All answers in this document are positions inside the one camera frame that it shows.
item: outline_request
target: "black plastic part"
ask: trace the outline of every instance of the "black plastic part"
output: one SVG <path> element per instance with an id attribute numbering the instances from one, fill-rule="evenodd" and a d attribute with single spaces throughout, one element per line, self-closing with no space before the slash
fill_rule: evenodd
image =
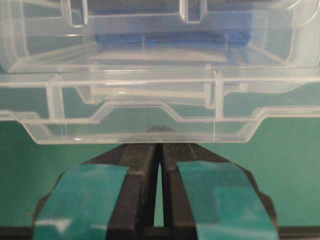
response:
<path id="1" fill-rule="evenodd" d="M 138 239 L 154 224 L 159 154 L 156 144 L 128 144 L 117 163 L 129 166 L 108 224 L 107 239 Z"/>
<path id="2" fill-rule="evenodd" d="M 188 144 L 162 145 L 162 197 L 164 226 L 171 228 L 174 239 L 196 240 L 196 223 L 176 162 L 196 157 Z"/>

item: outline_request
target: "clear plastic container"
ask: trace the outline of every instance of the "clear plastic container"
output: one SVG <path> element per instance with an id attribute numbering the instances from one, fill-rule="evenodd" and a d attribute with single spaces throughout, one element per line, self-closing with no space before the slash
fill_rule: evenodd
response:
<path id="1" fill-rule="evenodd" d="M 319 0 L 0 0 L 0 121 L 39 144 L 246 142 L 320 117 Z"/>

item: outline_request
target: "green tape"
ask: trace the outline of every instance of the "green tape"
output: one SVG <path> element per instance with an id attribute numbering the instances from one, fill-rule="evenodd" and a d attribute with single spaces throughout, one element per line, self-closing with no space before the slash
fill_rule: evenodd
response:
<path id="1" fill-rule="evenodd" d="M 128 167 L 82 164 L 66 172 L 35 222 L 34 240 L 105 240 Z"/>
<path id="2" fill-rule="evenodd" d="M 178 162 L 199 240 L 277 240 L 245 173 L 230 162 Z"/>

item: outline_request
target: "green surface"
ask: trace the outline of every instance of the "green surface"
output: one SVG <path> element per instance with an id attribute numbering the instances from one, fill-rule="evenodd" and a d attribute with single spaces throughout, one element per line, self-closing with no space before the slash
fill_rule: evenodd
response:
<path id="1" fill-rule="evenodd" d="M 105 240 L 127 171 L 107 164 L 67 171 L 35 222 L 33 240 Z"/>
<path id="2" fill-rule="evenodd" d="M 277 240 L 246 174 L 231 162 L 178 162 L 198 240 Z"/>
<path id="3" fill-rule="evenodd" d="M 0 122 L 0 226 L 28 226 L 59 175 L 115 144 L 38 145 L 17 122 Z"/>
<path id="4" fill-rule="evenodd" d="M 272 197 L 280 225 L 320 225 L 320 119 L 266 119 L 248 143 L 202 144 L 250 170 Z M 0 122 L 0 226 L 27 226 L 40 197 L 73 165 L 117 145 L 37 145 L 16 122 Z M 157 205 L 155 224 L 162 221 Z"/>

